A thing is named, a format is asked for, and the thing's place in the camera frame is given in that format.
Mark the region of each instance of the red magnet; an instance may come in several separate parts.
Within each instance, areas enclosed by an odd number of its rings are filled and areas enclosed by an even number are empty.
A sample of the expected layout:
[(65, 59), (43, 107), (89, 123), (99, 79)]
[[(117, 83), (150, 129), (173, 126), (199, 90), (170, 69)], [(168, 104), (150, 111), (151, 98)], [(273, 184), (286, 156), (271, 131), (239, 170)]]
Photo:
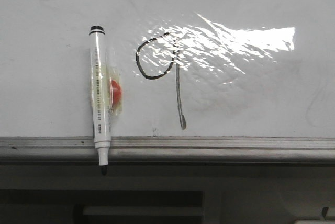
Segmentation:
[(111, 103), (111, 106), (113, 108), (116, 105), (118, 105), (118, 103), (121, 100), (121, 95), (122, 95), (121, 87), (115, 80), (112, 80), (110, 83), (110, 93), (111, 93), (111, 97), (113, 98), (112, 103)]

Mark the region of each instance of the marker barrel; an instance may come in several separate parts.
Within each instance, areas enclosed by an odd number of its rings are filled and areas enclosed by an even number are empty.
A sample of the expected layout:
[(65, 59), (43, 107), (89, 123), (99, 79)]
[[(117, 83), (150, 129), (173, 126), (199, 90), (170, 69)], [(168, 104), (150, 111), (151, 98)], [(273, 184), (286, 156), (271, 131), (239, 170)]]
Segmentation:
[(93, 26), (89, 35), (94, 144), (98, 150), (99, 165), (107, 165), (110, 147), (110, 88), (104, 29)]

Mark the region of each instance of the barcode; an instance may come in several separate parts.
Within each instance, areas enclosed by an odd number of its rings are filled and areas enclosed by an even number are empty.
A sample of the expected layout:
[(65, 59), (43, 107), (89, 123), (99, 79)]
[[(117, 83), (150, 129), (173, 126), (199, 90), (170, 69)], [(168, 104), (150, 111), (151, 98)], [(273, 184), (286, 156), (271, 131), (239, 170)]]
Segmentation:
[(99, 65), (99, 50), (98, 47), (94, 48), (94, 54), (95, 54), (95, 66)]
[(96, 80), (96, 94), (100, 94), (100, 80), (97, 79)]
[(97, 117), (98, 117), (98, 120), (101, 120), (101, 102), (100, 102), (100, 96), (97, 97)]

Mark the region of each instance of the white marker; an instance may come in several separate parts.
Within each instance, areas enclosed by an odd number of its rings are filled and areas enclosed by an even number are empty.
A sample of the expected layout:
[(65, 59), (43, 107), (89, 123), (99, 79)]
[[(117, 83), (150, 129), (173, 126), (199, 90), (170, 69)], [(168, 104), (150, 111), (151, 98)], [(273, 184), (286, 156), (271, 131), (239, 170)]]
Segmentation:
[(94, 144), (98, 151), (102, 174), (106, 175), (110, 147), (110, 93), (105, 32), (100, 26), (90, 30), (91, 93), (94, 124)]

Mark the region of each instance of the black marker cap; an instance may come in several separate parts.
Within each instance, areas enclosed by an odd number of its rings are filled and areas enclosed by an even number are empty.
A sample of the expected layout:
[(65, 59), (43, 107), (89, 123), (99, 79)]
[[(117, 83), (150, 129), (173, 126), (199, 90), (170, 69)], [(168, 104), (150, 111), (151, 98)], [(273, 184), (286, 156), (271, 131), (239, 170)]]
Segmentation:
[(92, 27), (91, 27), (91, 30), (93, 30), (93, 29), (99, 29), (99, 30), (104, 31), (104, 28), (101, 27), (101, 26), (98, 26), (98, 25), (96, 25), (96, 26), (92, 26)]
[(98, 26), (98, 25), (91, 27), (89, 35), (92, 34), (92, 33), (95, 33), (95, 32), (105, 34), (104, 28), (101, 27), (101, 26)]

